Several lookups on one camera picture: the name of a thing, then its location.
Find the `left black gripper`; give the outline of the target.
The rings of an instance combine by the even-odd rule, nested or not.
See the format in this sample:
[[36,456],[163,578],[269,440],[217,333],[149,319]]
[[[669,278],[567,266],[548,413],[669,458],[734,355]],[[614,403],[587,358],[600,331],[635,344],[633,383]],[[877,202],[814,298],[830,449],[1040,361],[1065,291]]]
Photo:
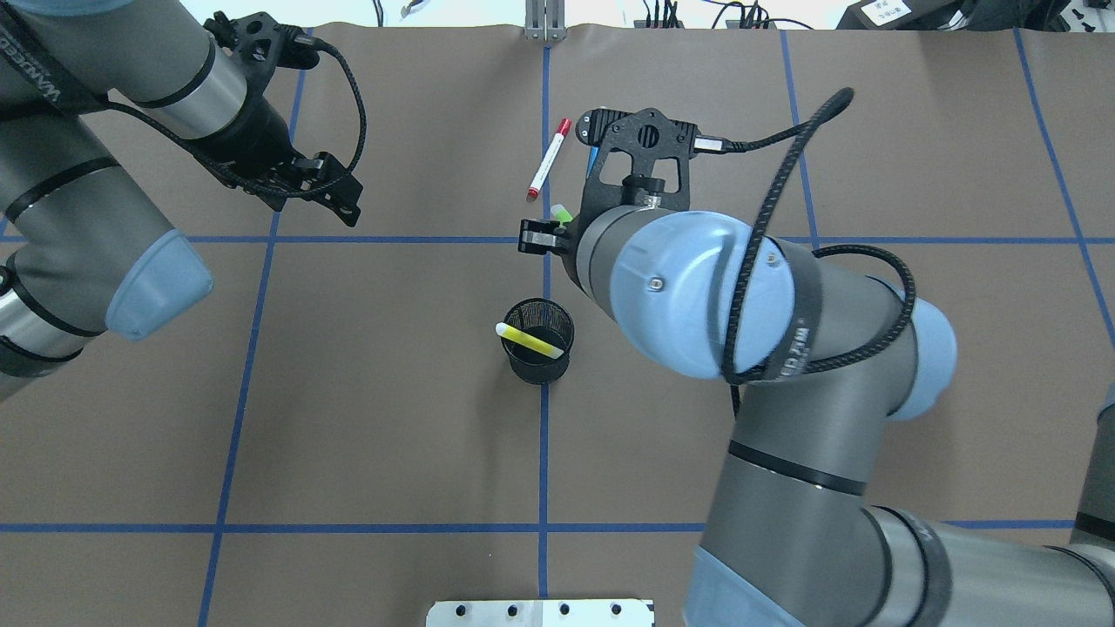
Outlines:
[[328,171],[330,154],[304,156],[266,97],[254,94],[223,131],[194,139],[198,162],[223,185],[259,196],[272,210],[299,197],[328,209],[345,226],[357,226],[362,183],[347,170]]

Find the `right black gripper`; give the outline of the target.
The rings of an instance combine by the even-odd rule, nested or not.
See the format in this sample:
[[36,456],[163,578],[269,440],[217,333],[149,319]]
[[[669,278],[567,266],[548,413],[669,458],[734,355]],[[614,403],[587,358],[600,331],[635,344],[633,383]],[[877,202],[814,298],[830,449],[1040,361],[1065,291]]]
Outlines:
[[522,219],[518,252],[533,255],[558,254],[570,281],[581,283],[576,270],[581,239],[581,226],[562,225],[558,219]]

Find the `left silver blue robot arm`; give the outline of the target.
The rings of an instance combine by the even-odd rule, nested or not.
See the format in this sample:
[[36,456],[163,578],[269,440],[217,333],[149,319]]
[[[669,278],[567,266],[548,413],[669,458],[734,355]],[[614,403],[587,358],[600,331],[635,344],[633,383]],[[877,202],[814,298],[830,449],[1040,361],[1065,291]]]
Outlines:
[[[327,54],[357,107],[352,158],[308,156],[266,99],[279,68]],[[4,1],[3,398],[76,360],[103,332],[139,341],[203,300],[213,276],[84,116],[116,110],[227,189],[281,211],[320,204],[357,225],[367,135],[355,74],[333,44],[258,12],[200,23],[180,1]]]

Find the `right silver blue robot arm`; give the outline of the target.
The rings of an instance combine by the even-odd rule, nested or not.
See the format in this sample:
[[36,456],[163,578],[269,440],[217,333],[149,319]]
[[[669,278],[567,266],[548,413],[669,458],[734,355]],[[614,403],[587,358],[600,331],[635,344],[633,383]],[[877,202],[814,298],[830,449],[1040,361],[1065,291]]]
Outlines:
[[1066,547],[1007,543],[867,507],[891,419],[956,373],[956,334],[912,287],[762,239],[716,212],[618,206],[582,226],[525,219],[522,253],[560,255],[646,357],[694,378],[756,367],[735,409],[682,610],[688,626],[1111,626],[1112,401]]

